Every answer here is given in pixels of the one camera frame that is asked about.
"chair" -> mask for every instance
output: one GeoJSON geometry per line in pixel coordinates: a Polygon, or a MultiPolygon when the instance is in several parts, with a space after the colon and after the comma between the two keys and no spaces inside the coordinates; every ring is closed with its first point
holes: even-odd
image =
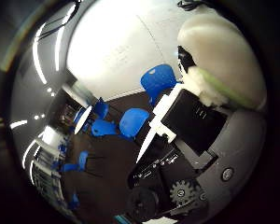
{"type": "Polygon", "coordinates": [[[116,124],[103,119],[97,119],[91,126],[91,133],[96,137],[104,136],[107,134],[117,134],[116,124]]]}
{"type": "Polygon", "coordinates": [[[61,172],[68,172],[68,171],[77,171],[78,170],[78,164],[73,164],[73,163],[66,163],[63,165],[61,168],[61,172]]]}
{"type": "Polygon", "coordinates": [[[78,200],[77,194],[74,193],[71,202],[68,203],[67,207],[70,210],[75,210],[80,206],[80,202],[78,200]]]}
{"type": "Polygon", "coordinates": [[[87,160],[88,159],[103,159],[104,157],[98,157],[98,156],[90,156],[89,155],[89,151],[84,150],[80,152],[80,155],[78,157],[78,171],[84,171],[90,175],[95,175],[95,176],[100,176],[100,175],[96,175],[94,173],[91,172],[91,170],[87,169],[87,160]]]}
{"type": "Polygon", "coordinates": [[[154,106],[158,95],[169,88],[173,88],[177,83],[175,73],[170,65],[161,64],[148,70],[141,77],[141,85],[150,96],[149,103],[154,106]]]}
{"type": "Polygon", "coordinates": [[[79,154],[77,163],[66,163],[61,168],[61,172],[78,171],[78,172],[86,172],[90,175],[100,176],[100,175],[96,175],[96,174],[92,173],[90,169],[87,169],[87,160],[88,159],[103,159],[104,157],[90,156],[89,154],[90,153],[87,150],[81,151],[79,154]]]}
{"type": "Polygon", "coordinates": [[[74,117],[74,123],[77,124],[77,122],[80,120],[82,114],[85,112],[85,108],[81,107],[78,112],[76,113],[75,117],[74,117]]]}
{"type": "Polygon", "coordinates": [[[121,134],[127,138],[135,138],[148,117],[149,113],[146,110],[140,108],[128,109],[119,123],[121,134]]]}
{"type": "Polygon", "coordinates": [[[99,117],[99,119],[104,119],[108,113],[108,110],[109,110],[109,105],[104,102],[102,97],[100,97],[98,102],[96,102],[96,104],[94,105],[92,111],[99,117]]]}

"ceiling light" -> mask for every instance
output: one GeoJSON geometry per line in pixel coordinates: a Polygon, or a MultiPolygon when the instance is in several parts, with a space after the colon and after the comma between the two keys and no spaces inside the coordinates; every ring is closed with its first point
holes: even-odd
{"type": "Polygon", "coordinates": [[[45,26],[45,23],[39,28],[39,30],[37,31],[37,33],[35,35],[35,42],[33,44],[33,57],[34,57],[36,72],[37,72],[40,80],[45,85],[45,84],[47,84],[47,80],[46,80],[46,78],[45,78],[45,76],[43,74],[43,71],[41,69],[39,58],[38,58],[38,52],[37,52],[39,36],[40,36],[41,31],[43,30],[44,26],[45,26]]]}
{"type": "Polygon", "coordinates": [[[13,123],[10,124],[10,128],[11,128],[11,129],[14,129],[14,128],[19,127],[19,126],[21,126],[21,125],[23,125],[23,124],[26,124],[27,122],[28,122],[27,119],[13,122],[13,123]]]}

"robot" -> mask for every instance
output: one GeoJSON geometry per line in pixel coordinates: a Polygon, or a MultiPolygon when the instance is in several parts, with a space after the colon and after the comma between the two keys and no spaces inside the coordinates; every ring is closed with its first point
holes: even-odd
{"type": "Polygon", "coordinates": [[[136,223],[213,217],[246,183],[264,142],[266,88],[236,25],[199,4],[177,40],[182,80],[154,108],[128,178],[126,216],[136,223]]]}

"table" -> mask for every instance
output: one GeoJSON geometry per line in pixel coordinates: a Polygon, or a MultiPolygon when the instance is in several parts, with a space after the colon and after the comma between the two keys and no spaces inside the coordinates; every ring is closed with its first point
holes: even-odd
{"type": "Polygon", "coordinates": [[[92,106],[90,105],[85,112],[82,114],[81,118],[77,122],[76,128],[75,128],[75,134],[77,134],[81,128],[83,127],[84,123],[87,121],[88,116],[90,115],[92,111],[92,106]]]}

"black plastic part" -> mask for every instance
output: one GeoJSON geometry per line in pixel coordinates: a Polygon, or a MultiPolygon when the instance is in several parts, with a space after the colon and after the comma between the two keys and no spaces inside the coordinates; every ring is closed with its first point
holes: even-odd
{"type": "Polygon", "coordinates": [[[196,95],[182,90],[161,122],[200,156],[214,143],[226,118],[203,105],[196,95]]]}
{"type": "Polygon", "coordinates": [[[178,46],[178,59],[180,60],[180,63],[183,65],[186,72],[188,71],[189,67],[195,65],[192,56],[181,46],[178,46]]]}
{"type": "Polygon", "coordinates": [[[158,213],[159,199],[157,194],[146,188],[132,190],[128,199],[128,214],[139,222],[149,221],[158,213]]]}

